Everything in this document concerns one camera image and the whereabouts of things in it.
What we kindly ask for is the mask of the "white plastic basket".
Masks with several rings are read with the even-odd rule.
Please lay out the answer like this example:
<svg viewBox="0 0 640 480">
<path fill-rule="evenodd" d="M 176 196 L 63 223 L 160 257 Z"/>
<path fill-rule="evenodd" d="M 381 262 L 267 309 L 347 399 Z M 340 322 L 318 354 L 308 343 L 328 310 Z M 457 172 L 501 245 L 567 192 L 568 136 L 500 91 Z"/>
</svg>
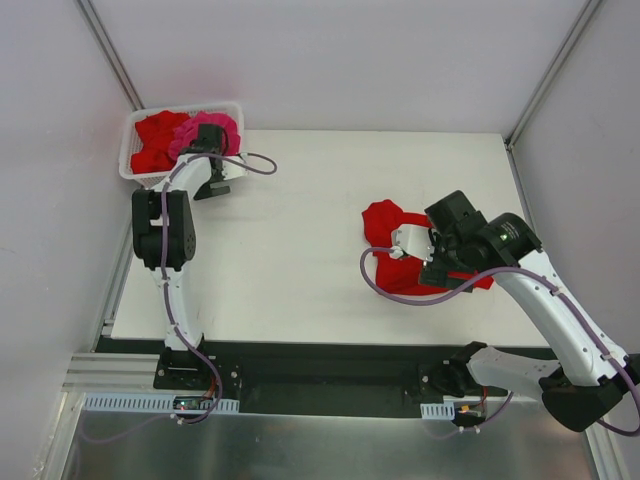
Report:
<svg viewBox="0 0 640 480">
<path fill-rule="evenodd" d="M 244 112 L 241 106 L 233 101 L 214 102 L 209 104 L 182 105 L 161 108 L 149 108 L 135 111 L 125 121 L 124 135 L 119 153 L 119 174 L 126 180 L 133 180 L 145 187 L 152 187 L 161 181 L 170 171 L 147 174 L 134 174 L 131 169 L 131 156 L 139 152 L 142 142 L 135 130 L 135 124 L 146 117 L 168 110 L 187 113 L 190 118 L 175 129 L 175 137 L 169 146 L 169 155 L 175 161 L 181 149 L 189 146 L 198 133 L 198 127 L 206 123 L 221 126 L 226 137 L 223 146 L 229 154 L 241 150 L 244 137 Z"/>
</svg>

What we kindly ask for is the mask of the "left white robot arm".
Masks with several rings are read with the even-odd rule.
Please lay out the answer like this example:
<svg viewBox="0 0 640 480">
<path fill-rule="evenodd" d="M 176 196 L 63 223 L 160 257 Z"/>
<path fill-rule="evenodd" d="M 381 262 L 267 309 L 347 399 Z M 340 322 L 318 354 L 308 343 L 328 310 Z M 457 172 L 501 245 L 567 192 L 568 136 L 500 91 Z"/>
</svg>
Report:
<svg viewBox="0 0 640 480">
<path fill-rule="evenodd" d="M 222 127 L 199 126 L 170 173 L 154 187 L 135 191 L 131 200 L 134 254 L 151 272 L 167 323 L 160 367 L 176 371 L 192 389 L 210 381 L 212 366 L 204 359 L 203 327 L 188 286 L 189 262 L 197 246 L 191 203 L 231 191 L 218 158 L 228 143 Z"/>
</svg>

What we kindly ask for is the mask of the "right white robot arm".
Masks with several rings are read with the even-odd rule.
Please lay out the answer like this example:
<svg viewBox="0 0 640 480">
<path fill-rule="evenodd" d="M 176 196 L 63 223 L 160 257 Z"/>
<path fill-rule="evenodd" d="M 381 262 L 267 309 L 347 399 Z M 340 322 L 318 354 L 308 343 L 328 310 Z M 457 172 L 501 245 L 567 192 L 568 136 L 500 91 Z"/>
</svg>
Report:
<svg viewBox="0 0 640 480">
<path fill-rule="evenodd" d="M 560 279 L 541 240 L 514 213 L 487 220 L 457 190 L 427 207 L 434 247 L 423 283 L 447 271 L 489 276 L 505 290 L 547 341 L 544 361 L 472 342 L 450 361 L 454 396 L 482 386 L 535 399 L 564 427 L 582 432 L 626 395 L 639 398 L 639 357 L 627 353 L 589 317 Z"/>
</svg>

